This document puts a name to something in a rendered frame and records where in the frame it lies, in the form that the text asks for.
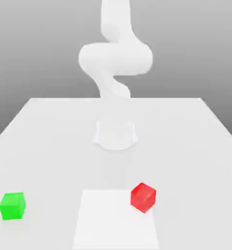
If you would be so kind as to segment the small red cube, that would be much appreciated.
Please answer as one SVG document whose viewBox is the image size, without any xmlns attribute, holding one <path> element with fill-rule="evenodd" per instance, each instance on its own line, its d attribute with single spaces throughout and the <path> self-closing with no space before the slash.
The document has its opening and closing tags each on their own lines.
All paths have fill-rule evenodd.
<svg viewBox="0 0 232 250">
<path fill-rule="evenodd" d="M 141 211 L 148 212 L 156 202 L 156 189 L 140 183 L 130 192 L 130 204 Z"/>
</svg>

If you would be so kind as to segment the small green cube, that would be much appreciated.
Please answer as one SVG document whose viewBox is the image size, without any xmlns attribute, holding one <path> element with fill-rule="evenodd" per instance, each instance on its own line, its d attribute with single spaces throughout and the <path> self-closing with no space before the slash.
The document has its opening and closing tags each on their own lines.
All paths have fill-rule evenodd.
<svg viewBox="0 0 232 250">
<path fill-rule="evenodd" d="M 23 192 L 5 193 L 0 203 L 3 220 L 22 219 L 25 208 L 26 201 Z"/>
</svg>

